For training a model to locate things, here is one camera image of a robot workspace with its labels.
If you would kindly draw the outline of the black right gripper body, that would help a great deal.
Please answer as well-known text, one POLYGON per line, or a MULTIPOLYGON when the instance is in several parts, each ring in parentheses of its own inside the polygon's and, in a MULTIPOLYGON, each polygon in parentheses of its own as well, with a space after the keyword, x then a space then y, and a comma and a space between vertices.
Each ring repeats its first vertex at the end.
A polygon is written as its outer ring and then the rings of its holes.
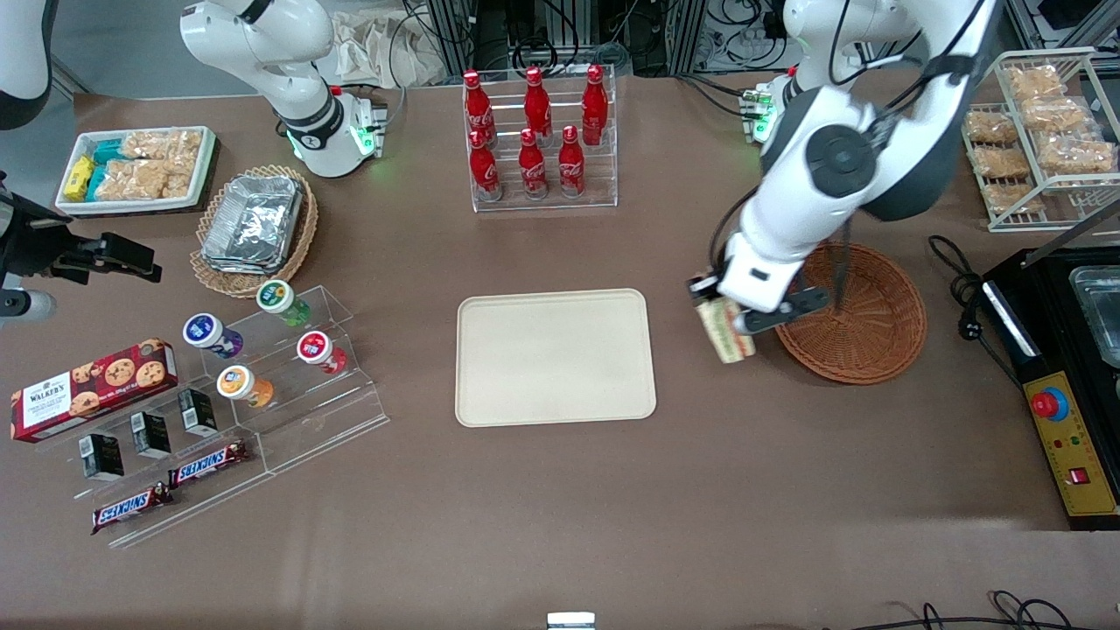
POLYGON ((3 202, 3 239, 1 239, 1 275, 4 287, 19 287, 24 277, 41 276, 77 282, 75 271, 59 270, 55 263, 68 254, 74 243, 69 231, 72 217, 56 213, 32 200, 1 188, 3 202))

